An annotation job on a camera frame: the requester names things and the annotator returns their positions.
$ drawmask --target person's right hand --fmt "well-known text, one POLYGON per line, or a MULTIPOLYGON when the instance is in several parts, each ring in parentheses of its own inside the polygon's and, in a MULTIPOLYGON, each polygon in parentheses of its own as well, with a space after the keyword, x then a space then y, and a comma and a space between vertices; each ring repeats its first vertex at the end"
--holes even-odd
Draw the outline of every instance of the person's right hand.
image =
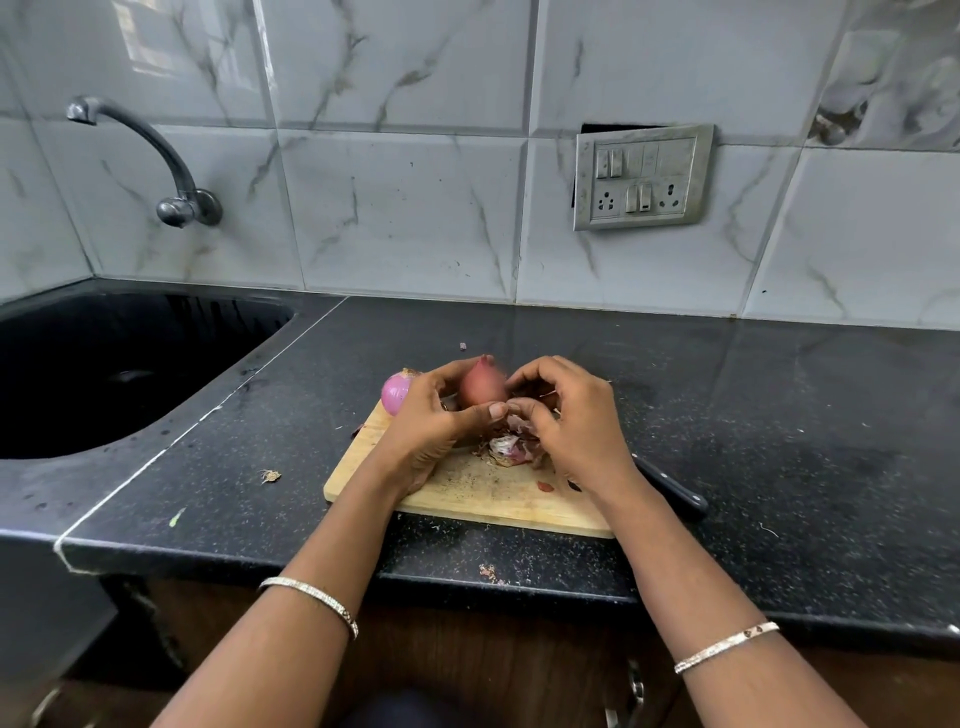
POLYGON ((613 480, 636 477, 610 384, 562 356, 542 356, 516 370, 507 389, 539 380, 557 390, 559 420, 541 400, 520 397, 508 404, 534 424, 557 471, 594 493, 613 480))

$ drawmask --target wooden cabinet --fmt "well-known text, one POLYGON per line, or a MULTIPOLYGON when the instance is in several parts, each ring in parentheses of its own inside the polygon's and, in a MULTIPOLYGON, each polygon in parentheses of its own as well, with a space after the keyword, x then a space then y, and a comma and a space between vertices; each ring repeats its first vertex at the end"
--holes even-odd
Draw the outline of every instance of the wooden cabinet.
MULTIPOLYGON (((149 591, 190 669, 254 599, 248 589, 180 581, 153 581, 149 591)), ((326 725, 380 692, 419 688, 508 728, 604 728, 604 709, 625 707, 628 658, 646 687, 642 728, 700 725, 651 631, 380 605, 358 620, 326 725)), ((804 656, 871 728, 960 725, 960 664, 828 649, 804 656)))

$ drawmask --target wall-mounted faucet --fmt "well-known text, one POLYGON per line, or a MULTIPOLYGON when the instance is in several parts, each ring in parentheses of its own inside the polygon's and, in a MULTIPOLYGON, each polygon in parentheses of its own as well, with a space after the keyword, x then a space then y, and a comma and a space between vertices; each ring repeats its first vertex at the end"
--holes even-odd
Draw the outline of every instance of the wall-mounted faucet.
POLYGON ((182 228, 194 220, 204 225, 216 225, 220 222, 224 216, 220 201, 209 190, 199 189, 194 184, 193 175, 177 154, 177 150, 150 124, 110 99, 96 96, 77 96, 66 108, 68 119, 90 126, 96 126, 99 114, 109 116, 140 134, 160 152, 160 156, 170 167, 177 185, 177 197, 165 197, 156 204, 156 216, 160 220, 175 228, 182 228))

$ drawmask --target black sink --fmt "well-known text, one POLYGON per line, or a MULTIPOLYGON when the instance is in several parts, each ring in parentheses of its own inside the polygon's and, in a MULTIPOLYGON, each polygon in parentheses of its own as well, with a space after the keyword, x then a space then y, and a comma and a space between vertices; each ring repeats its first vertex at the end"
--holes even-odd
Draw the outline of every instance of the black sink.
POLYGON ((0 459, 67 455, 155 422, 286 324, 278 303, 82 294, 2 318, 0 459))

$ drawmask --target tile backsplash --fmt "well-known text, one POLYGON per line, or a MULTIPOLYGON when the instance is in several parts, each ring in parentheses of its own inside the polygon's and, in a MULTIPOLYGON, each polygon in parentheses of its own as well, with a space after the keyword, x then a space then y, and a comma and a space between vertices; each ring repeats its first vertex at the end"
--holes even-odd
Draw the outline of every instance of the tile backsplash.
POLYGON ((0 0, 0 298, 92 269, 960 328, 958 27, 960 0, 0 0), (79 93, 156 124, 222 224, 160 224, 162 160, 66 121, 79 93), (574 232, 584 123, 716 124, 703 220, 574 232))
POLYGON ((0 302, 90 276, 34 129, 0 63, 0 302))

